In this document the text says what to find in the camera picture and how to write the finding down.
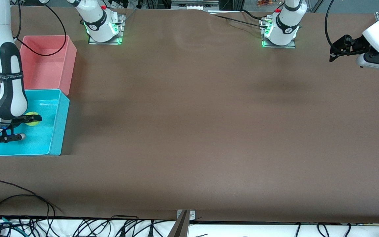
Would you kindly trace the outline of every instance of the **yellow-green ball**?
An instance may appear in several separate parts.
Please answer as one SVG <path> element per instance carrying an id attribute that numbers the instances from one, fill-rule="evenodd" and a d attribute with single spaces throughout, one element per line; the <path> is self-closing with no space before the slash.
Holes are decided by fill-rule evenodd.
<path id="1" fill-rule="evenodd" d="M 26 115 L 38 115 L 36 112 L 28 112 Z M 40 121 L 34 121 L 31 123 L 26 123 L 28 126 L 36 126 L 40 123 Z"/>

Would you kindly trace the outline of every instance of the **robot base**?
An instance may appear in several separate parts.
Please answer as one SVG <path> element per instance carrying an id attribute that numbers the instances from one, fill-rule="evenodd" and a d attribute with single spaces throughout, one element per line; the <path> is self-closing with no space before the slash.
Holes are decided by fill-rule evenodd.
<path id="1" fill-rule="evenodd" d="M 97 45 L 121 45 L 125 30 L 125 18 L 126 14 L 118 14 L 117 20 L 114 20 L 114 23 L 118 23 L 118 25 L 113 26 L 113 29 L 117 30 L 119 33 L 115 35 L 112 39 L 108 40 L 107 42 L 97 42 L 89 36 L 88 43 Z"/>
<path id="2" fill-rule="evenodd" d="M 267 39 L 264 34 L 267 30 L 269 30 L 269 27 L 271 27 L 271 15 L 267 15 L 266 18 L 262 18 L 259 20 L 260 25 L 267 26 L 267 28 L 261 28 L 261 39 L 262 39 L 262 47 L 263 48 L 296 48 L 295 40 L 292 39 L 292 41 L 287 45 L 275 45 L 273 44 L 269 39 Z"/>

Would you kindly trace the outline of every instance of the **pink bin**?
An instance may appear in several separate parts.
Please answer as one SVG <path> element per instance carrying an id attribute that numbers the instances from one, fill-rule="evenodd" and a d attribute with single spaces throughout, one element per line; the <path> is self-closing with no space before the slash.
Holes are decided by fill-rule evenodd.
<path id="1" fill-rule="evenodd" d="M 24 36 L 23 38 L 23 42 L 39 54 L 56 52 L 63 41 L 64 36 Z M 37 55 L 21 45 L 24 88 L 26 90 L 60 89 L 68 95 L 76 54 L 77 48 L 69 36 L 66 37 L 62 50 L 52 56 Z"/>

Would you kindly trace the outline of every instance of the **blue bin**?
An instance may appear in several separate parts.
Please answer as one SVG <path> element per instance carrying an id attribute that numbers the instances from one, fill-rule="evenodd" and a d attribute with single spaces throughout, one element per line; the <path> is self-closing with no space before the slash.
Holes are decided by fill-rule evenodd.
<path id="1" fill-rule="evenodd" d="M 37 112 L 42 121 L 36 126 L 21 124 L 15 133 L 22 141 L 1 143 L 0 156 L 59 156 L 62 150 L 69 99 L 59 90 L 26 90 L 27 112 Z"/>

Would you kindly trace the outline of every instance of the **brown table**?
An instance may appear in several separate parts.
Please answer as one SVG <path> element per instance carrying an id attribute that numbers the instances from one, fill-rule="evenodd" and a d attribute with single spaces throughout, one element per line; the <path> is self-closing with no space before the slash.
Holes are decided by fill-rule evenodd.
<path id="1" fill-rule="evenodd" d="M 121 46 L 87 45 L 76 10 L 54 10 L 78 50 L 63 153 L 0 157 L 1 180 L 61 216 L 379 222 L 379 70 L 329 63 L 324 15 L 305 15 L 297 48 L 284 50 L 261 48 L 255 27 L 165 10 L 138 10 Z M 14 32 L 17 19 L 13 9 Z M 331 38 L 372 22 L 332 15 Z M 62 29 L 24 7 L 21 33 Z M 0 200 L 18 193 L 0 184 Z M 45 212 L 27 198 L 0 209 Z"/>

